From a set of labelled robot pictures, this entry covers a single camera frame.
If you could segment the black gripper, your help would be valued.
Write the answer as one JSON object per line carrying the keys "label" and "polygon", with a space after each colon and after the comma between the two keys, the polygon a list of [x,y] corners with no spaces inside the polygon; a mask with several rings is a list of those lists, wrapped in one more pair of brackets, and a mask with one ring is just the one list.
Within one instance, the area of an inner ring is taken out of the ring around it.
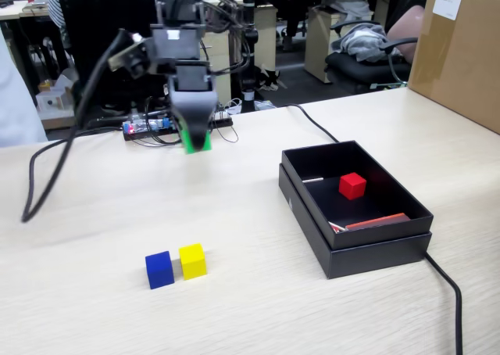
{"label": "black gripper", "polygon": [[209,63],[202,60],[198,29],[152,29],[152,62],[166,74],[176,91],[170,92],[171,113],[186,152],[211,147],[209,126],[218,105]]}

